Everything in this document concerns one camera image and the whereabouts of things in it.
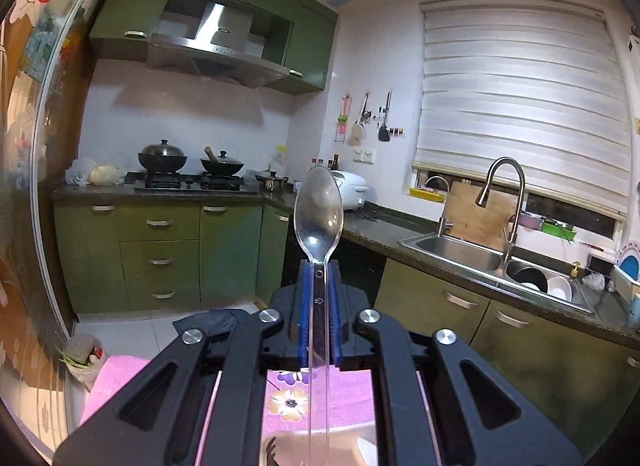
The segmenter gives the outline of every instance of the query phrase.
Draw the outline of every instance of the gas stove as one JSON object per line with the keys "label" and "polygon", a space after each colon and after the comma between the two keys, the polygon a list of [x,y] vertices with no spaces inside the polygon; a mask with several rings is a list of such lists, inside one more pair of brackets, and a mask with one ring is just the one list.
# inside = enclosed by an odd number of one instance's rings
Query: gas stove
{"label": "gas stove", "polygon": [[202,175],[182,175],[180,173],[141,173],[132,175],[136,192],[173,191],[183,192],[228,192],[233,194],[257,194],[257,189],[242,184],[238,176],[216,177]]}

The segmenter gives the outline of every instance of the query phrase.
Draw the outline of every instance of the silver screw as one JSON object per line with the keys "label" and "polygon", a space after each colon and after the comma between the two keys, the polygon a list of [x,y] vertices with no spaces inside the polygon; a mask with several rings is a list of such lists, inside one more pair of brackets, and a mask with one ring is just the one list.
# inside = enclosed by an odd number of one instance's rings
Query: silver screw
{"label": "silver screw", "polygon": [[280,319],[280,313],[276,311],[276,309],[265,309],[260,311],[258,318],[260,318],[260,321],[263,323],[273,323]]}
{"label": "silver screw", "polygon": [[204,338],[204,335],[198,329],[187,329],[182,333],[182,341],[187,345],[200,343],[202,338]]}
{"label": "silver screw", "polygon": [[365,323],[375,323],[380,320],[380,313],[374,309],[364,309],[358,316]]}
{"label": "silver screw", "polygon": [[457,339],[458,337],[456,336],[456,333],[451,329],[440,329],[438,332],[436,332],[436,340],[438,340],[443,345],[450,345],[452,343],[455,343]]}

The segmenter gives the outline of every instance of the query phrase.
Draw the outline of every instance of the small faucet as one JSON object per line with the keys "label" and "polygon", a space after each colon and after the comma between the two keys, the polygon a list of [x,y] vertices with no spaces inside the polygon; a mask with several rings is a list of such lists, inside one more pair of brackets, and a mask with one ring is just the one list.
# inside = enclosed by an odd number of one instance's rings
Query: small faucet
{"label": "small faucet", "polygon": [[447,182],[447,179],[444,177],[441,177],[440,175],[434,175],[433,177],[429,177],[424,182],[424,186],[426,187],[429,181],[432,181],[433,179],[440,179],[442,182],[444,182],[447,185],[447,196],[444,197],[444,202],[442,204],[442,214],[440,215],[440,220],[438,221],[438,230],[436,231],[436,236],[441,237],[442,235],[444,235],[445,229],[451,229],[453,227],[453,224],[450,222],[447,222],[446,218],[444,217],[444,210],[447,207],[447,199],[449,198],[449,192],[451,191],[451,188],[449,186],[449,182]]}
{"label": "small faucet", "polygon": [[500,157],[500,159],[496,159],[491,166],[489,166],[489,171],[486,174],[486,182],[484,186],[480,190],[478,194],[478,198],[476,198],[476,205],[481,208],[486,207],[486,202],[489,198],[489,192],[491,191],[491,183],[494,181],[494,175],[496,170],[502,166],[503,164],[510,164],[513,166],[518,172],[518,179],[520,181],[520,190],[518,191],[518,204],[516,205],[516,212],[513,216],[513,225],[511,226],[511,230],[508,235],[505,236],[504,250],[502,252],[502,260],[501,267],[506,269],[507,264],[511,259],[511,254],[513,253],[513,247],[516,244],[516,237],[518,235],[518,220],[520,219],[520,210],[522,209],[522,203],[524,202],[524,172],[522,170],[522,166],[511,157]]}

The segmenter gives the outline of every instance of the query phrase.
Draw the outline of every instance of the black spatula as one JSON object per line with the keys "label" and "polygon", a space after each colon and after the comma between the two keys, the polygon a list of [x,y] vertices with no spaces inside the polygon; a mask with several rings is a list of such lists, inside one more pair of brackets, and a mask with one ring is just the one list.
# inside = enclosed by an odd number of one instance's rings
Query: black spatula
{"label": "black spatula", "polygon": [[378,140],[381,142],[389,142],[391,141],[391,136],[389,135],[389,130],[386,127],[386,116],[389,113],[389,105],[391,104],[391,92],[386,94],[386,107],[383,110],[385,113],[385,118],[382,121],[382,126],[378,130]]}

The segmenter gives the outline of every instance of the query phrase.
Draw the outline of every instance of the green tray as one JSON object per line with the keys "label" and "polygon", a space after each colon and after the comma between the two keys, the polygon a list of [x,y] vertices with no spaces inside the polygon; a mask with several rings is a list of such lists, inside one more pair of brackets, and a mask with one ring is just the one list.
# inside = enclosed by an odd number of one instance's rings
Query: green tray
{"label": "green tray", "polygon": [[559,239],[569,240],[569,242],[575,238],[575,231],[570,231],[560,226],[554,226],[553,224],[547,224],[546,222],[540,224],[540,231],[548,235],[558,237]]}

